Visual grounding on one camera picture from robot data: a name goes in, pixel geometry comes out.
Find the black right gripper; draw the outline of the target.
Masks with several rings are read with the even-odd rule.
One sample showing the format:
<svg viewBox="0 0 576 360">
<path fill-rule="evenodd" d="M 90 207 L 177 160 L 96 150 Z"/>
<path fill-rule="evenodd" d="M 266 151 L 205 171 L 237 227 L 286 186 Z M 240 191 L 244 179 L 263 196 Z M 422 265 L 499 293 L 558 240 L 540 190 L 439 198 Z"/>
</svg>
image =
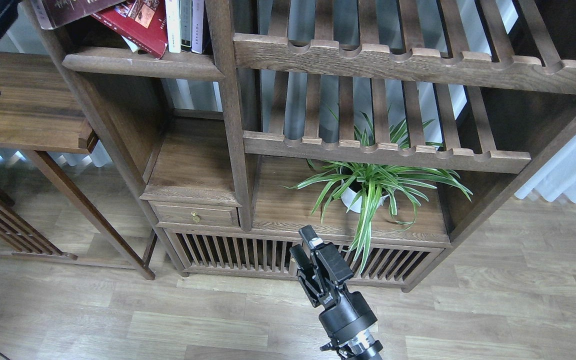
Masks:
<svg viewBox="0 0 576 360">
<path fill-rule="evenodd" d="M 323 306 L 318 316 L 332 346 L 370 346 L 374 339 L 370 327 L 377 322 L 375 313 L 358 291 L 350 292 L 346 281 L 354 275 L 332 243 L 323 244 L 313 226 L 298 230 L 307 244 L 308 257 L 301 244 L 290 248 L 297 265 L 297 277 L 314 308 Z"/>
</svg>

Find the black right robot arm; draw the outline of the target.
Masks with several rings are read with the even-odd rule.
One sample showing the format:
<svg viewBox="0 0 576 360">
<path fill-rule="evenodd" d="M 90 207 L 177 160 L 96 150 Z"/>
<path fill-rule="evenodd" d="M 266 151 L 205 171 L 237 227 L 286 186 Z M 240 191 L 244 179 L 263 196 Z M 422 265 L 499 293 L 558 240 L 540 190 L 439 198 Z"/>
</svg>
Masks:
<svg viewBox="0 0 576 360">
<path fill-rule="evenodd" d="M 333 243 L 324 243 L 307 225 L 299 230 L 310 248 L 308 258 L 301 245 L 290 248 L 297 263 L 297 277 L 314 308 L 323 306 L 318 319 L 330 341 L 320 351 L 336 351 L 342 360 L 380 360 L 383 346 L 370 328 L 377 317 L 361 292 L 350 292 L 346 281 L 354 275 Z"/>
</svg>

